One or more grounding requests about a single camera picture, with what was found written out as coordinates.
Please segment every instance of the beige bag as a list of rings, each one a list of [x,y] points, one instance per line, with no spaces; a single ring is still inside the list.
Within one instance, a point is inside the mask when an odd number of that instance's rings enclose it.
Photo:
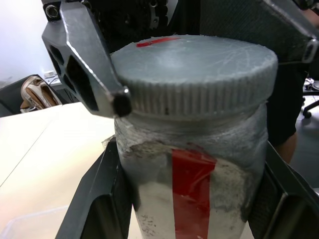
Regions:
[[[61,105],[61,101],[51,90],[47,83],[39,76],[30,76],[21,87],[23,103],[21,112],[27,112],[27,108],[42,110],[52,106]]]

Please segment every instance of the table surface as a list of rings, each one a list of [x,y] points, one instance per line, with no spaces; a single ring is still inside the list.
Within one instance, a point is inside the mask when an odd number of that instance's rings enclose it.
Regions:
[[[81,103],[0,118],[0,239],[55,238],[113,123]],[[129,239],[141,238],[133,211]],[[247,226],[241,239],[252,238]]]

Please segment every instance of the red tape strip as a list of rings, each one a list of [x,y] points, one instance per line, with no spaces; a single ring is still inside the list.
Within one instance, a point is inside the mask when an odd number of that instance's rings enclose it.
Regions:
[[[173,149],[173,204],[176,239],[207,239],[209,182],[216,160],[195,150]]]
[[[177,39],[180,39],[180,37],[165,37],[165,38],[156,39],[156,40],[152,40],[152,41],[146,41],[143,43],[137,43],[136,46],[137,47],[145,47],[145,46],[150,46],[150,45],[165,42],[165,41],[173,41],[173,40],[177,40]]]

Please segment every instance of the white wall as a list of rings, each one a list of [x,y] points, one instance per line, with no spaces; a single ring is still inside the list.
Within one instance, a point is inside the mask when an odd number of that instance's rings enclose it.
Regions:
[[[41,38],[46,23],[41,0],[1,1],[0,81],[54,70]]]

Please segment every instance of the scratched lid surface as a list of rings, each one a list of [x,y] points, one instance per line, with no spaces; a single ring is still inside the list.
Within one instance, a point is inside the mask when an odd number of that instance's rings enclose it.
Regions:
[[[136,113],[188,120],[225,117],[264,103],[278,64],[266,47],[191,35],[131,43],[112,61]]]

